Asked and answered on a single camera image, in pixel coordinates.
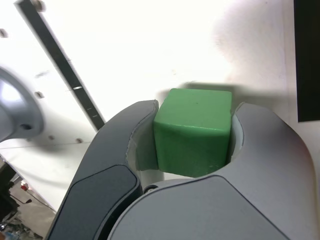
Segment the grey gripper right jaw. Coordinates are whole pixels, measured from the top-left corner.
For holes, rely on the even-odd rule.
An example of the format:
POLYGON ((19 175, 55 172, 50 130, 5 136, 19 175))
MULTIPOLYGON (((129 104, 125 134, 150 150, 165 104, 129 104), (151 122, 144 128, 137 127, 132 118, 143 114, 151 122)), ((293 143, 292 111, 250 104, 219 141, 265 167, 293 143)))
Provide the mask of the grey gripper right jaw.
POLYGON ((144 194, 121 214, 109 239, 316 239, 315 168, 303 140, 254 104, 239 106, 233 123, 230 163, 144 194))

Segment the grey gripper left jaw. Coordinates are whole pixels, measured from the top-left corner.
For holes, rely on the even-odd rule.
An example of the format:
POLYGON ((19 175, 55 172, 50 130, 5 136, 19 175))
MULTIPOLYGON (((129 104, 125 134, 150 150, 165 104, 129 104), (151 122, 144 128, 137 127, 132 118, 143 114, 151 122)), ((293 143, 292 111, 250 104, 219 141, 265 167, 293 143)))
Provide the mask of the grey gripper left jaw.
POLYGON ((153 132, 156 100, 136 102, 95 135, 46 236, 105 240, 145 187, 160 180, 153 132))

